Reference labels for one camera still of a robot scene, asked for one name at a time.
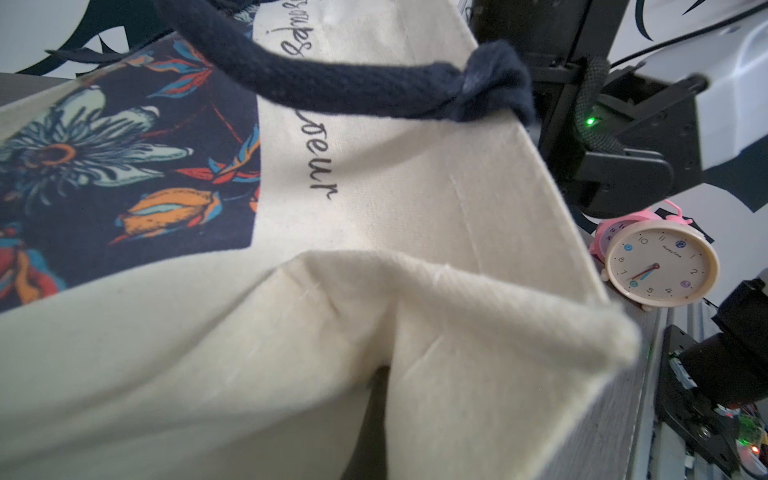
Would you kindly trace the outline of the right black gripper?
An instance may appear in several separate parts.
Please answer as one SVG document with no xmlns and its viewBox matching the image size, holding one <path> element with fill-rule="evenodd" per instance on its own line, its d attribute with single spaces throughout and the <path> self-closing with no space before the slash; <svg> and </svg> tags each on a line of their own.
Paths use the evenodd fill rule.
<svg viewBox="0 0 768 480">
<path fill-rule="evenodd" d="M 535 78 L 579 78 L 591 58 L 605 59 L 628 0 L 474 1 L 476 40 L 509 42 Z"/>
</svg>

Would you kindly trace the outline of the cream canvas tote bag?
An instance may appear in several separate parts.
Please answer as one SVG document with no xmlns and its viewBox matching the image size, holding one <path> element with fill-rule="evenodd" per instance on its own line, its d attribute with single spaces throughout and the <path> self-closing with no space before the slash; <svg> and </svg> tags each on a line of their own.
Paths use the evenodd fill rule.
<svg viewBox="0 0 768 480">
<path fill-rule="evenodd" d="M 5 479 L 533 479 L 641 336 L 452 1 L 161 1 L 1 110 Z"/>
</svg>

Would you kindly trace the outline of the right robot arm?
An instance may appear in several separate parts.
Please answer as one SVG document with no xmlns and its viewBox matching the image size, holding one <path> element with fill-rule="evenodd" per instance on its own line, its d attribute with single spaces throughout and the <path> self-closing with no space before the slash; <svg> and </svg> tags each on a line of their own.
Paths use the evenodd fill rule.
<svg viewBox="0 0 768 480">
<path fill-rule="evenodd" d="M 619 60 L 641 1 L 472 1 L 475 38 L 506 40 L 533 80 L 537 145 L 565 202 L 621 216 L 689 190 L 767 134 L 767 5 Z"/>
</svg>

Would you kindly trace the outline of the pink alarm clock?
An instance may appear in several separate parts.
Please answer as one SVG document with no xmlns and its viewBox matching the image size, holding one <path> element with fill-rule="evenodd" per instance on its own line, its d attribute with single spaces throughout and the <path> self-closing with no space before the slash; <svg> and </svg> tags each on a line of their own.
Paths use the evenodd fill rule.
<svg viewBox="0 0 768 480">
<path fill-rule="evenodd" d="M 621 217 L 602 220 L 596 228 L 592 243 L 589 245 L 589 253 L 601 262 L 605 262 L 606 253 L 613 239 L 625 228 L 648 221 L 668 220 L 681 225 L 691 225 L 693 220 L 683 215 L 682 209 L 671 202 L 665 200 L 665 203 L 673 208 L 673 212 L 665 211 L 659 215 L 656 211 L 649 208 Z"/>
</svg>

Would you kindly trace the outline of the beige round clock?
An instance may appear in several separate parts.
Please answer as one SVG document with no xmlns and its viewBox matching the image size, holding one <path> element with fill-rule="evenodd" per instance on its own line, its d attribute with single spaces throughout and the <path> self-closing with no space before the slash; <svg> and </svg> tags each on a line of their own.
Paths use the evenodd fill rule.
<svg viewBox="0 0 768 480">
<path fill-rule="evenodd" d="M 663 219 L 618 231 L 604 253 L 601 278 L 649 310 L 703 299 L 719 274 L 719 258 L 704 234 Z"/>
</svg>

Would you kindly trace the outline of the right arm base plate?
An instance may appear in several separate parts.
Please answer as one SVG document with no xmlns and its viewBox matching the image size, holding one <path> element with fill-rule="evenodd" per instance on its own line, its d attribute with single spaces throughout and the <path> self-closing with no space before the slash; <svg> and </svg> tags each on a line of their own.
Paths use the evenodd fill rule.
<svg viewBox="0 0 768 480">
<path fill-rule="evenodd" d="M 673 362 L 697 342 L 675 325 L 665 328 L 654 407 L 656 417 L 671 427 L 684 444 L 725 474 L 740 469 L 737 414 L 720 413 L 696 388 L 686 388 Z"/>
</svg>

